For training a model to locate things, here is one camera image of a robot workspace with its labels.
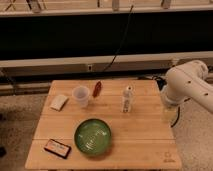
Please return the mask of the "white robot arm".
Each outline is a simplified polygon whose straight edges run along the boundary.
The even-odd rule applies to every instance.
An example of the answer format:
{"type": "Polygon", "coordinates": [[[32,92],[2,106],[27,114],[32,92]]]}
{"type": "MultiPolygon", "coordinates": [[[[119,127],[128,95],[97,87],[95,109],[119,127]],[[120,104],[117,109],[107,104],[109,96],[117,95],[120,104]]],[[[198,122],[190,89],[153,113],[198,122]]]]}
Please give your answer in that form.
{"type": "Polygon", "coordinates": [[[213,86],[205,79],[208,67],[201,60],[193,60],[170,68],[165,75],[166,85],[160,91],[165,119],[174,127],[180,118],[180,104],[193,99],[213,114],[213,86]]]}

